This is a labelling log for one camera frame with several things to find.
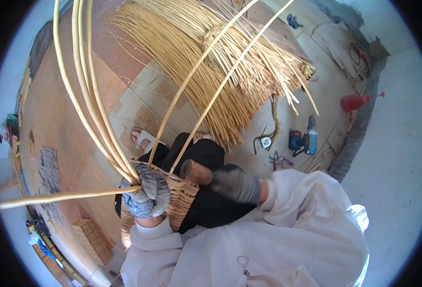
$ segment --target red bottle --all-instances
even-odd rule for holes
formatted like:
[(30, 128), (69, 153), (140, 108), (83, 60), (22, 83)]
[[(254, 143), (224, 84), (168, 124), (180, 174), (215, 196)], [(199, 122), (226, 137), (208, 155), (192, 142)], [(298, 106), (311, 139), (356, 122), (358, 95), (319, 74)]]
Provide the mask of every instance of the red bottle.
[(345, 112), (352, 112), (352, 111), (359, 110), (360, 107), (363, 104), (367, 103), (370, 99), (372, 99), (371, 95), (363, 95), (363, 96), (359, 96), (357, 94), (347, 95), (347, 96), (344, 96), (340, 100), (340, 106)]

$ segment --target black pants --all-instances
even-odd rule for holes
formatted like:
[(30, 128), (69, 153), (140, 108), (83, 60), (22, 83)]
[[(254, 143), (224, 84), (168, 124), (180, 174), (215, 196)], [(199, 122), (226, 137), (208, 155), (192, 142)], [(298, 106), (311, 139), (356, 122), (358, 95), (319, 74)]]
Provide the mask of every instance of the black pants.
[[(188, 133), (181, 133), (178, 135), (174, 140), (171, 149), (159, 143), (152, 163), (162, 170), (169, 171), (188, 136)], [(217, 169), (232, 170), (239, 168), (234, 164), (224, 165), (224, 156), (224, 150), (214, 141), (201, 139), (197, 141), (196, 144), (190, 143), (188, 145), (179, 164), (174, 169), (174, 174), (179, 176), (181, 166), (187, 159), (194, 160), (212, 171)], [(150, 152), (141, 156), (139, 161), (147, 162), (149, 157)], [(115, 197), (115, 210), (119, 216), (121, 212), (120, 206), (121, 194), (117, 194)], [(207, 228), (222, 226), (241, 218), (254, 208), (255, 205), (253, 204), (235, 203), (212, 191), (208, 186), (200, 186), (195, 200), (182, 222), (179, 232), (182, 234), (196, 225)]]

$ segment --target woven basket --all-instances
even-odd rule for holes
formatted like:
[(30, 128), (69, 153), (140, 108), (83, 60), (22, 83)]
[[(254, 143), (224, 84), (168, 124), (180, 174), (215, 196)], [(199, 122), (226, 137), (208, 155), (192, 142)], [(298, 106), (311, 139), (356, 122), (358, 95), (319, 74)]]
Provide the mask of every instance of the woven basket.
[[(139, 161), (130, 160), (134, 165), (141, 164)], [(192, 204), (195, 196), (198, 192), (198, 185), (181, 179), (176, 175), (170, 175), (164, 170), (152, 165), (153, 170), (160, 172), (171, 191), (170, 205), (166, 210), (166, 213), (170, 218), (170, 226), (174, 232), (177, 232), (187, 215), (188, 209)], [(125, 202), (122, 200), (121, 204), (121, 232), (122, 232), (122, 243), (126, 248), (131, 246), (130, 240), (130, 229), (134, 225), (134, 217), (131, 215), (128, 208), (126, 208)]]
[(88, 254), (93, 257), (94, 261), (99, 265), (106, 265), (112, 259), (109, 249), (99, 237), (93, 221), (90, 219), (82, 219), (72, 225), (72, 228), (77, 233), (77, 237), (83, 244), (83, 247), (88, 251)]

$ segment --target metal ring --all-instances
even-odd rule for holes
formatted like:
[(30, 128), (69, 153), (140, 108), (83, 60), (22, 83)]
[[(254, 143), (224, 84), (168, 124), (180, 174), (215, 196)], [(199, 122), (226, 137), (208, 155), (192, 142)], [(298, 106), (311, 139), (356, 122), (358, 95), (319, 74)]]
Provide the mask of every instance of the metal ring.
[[(245, 263), (243, 263), (242, 261), (241, 261), (241, 259), (246, 259), (246, 262)], [(238, 263), (240, 263), (241, 265), (246, 265), (246, 264), (248, 264), (248, 262), (249, 262), (249, 259), (246, 257), (246, 256), (238, 256), (238, 258), (237, 258), (237, 262)]]

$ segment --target white sandal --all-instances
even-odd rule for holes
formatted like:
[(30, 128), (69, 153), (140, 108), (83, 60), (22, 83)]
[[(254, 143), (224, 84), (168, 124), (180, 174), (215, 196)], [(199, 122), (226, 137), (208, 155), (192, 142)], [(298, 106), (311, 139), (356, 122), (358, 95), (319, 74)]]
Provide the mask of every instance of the white sandal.
[[(137, 138), (136, 142), (133, 141), (133, 132), (134, 131), (137, 131), (139, 133), (139, 137)], [(145, 129), (143, 129), (141, 127), (132, 128), (131, 133), (130, 133), (130, 137), (131, 137), (131, 141), (134, 143), (134, 147), (136, 149), (139, 149), (139, 150), (143, 150), (141, 148), (141, 144), (144, 140), (148, 140), (150, 142), (149, 145), (145, 148), (144, 154), (151, 151), (151, 149), (153, 148), (153, 144), (155, 143), (155, 139), (156, 139), (156, 137), (154, 137), (152, 134), (150, 134), (149, 132), (147, 132)]]

